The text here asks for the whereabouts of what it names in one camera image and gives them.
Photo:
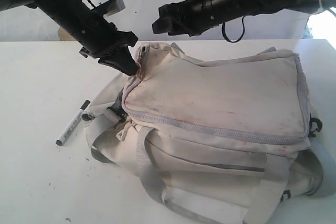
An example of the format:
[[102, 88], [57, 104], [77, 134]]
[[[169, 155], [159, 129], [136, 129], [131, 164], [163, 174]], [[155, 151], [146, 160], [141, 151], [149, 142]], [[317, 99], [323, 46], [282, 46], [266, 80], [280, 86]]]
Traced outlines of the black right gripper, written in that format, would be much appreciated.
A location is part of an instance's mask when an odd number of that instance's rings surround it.
[[198, 36], [261, 9], [260, 0], [184, 0], [161, 6], [152, 30], [154, 34]]

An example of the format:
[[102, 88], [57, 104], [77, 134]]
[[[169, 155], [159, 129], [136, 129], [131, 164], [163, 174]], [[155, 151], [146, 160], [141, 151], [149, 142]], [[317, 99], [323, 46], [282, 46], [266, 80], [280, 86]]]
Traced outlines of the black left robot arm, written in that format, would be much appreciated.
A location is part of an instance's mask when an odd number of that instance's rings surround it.
[[19, 6], [39, 8], [78, 43], [80, 54], [97, 59], [102, 65], [134, 76], [138, 66], [129, 47], [135, 46], [137, 36], [131, 31], [120, 31], [105, 16], [125, 8], [123, 0], [108, 0], [89, 8], [83, 0], [1, 0], [1, 10]]

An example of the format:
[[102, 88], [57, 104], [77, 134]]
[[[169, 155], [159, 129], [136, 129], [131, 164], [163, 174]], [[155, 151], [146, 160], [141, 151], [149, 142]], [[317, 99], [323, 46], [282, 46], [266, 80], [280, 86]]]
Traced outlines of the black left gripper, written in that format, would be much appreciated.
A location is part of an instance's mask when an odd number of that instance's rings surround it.
[[83, 0], [39, 0], [39, 8], [80, 43], [98, 63], [134, 76], [138, 71], [127, 46], [138, 41], [131, 31], [120, 31]]

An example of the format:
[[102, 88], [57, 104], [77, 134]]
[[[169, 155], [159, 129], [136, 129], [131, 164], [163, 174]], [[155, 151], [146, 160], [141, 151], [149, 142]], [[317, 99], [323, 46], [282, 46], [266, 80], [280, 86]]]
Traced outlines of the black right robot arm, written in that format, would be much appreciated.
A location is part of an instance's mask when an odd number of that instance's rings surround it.
[[161, 6], [152, 30], [154, 34], [192, 37], [221, 26], [224, 39], [230, 42], [225, 24], [231, 20], [273, 14], [283, 9], [312, 15], [334, 7], [335, 0], [184, 0]]

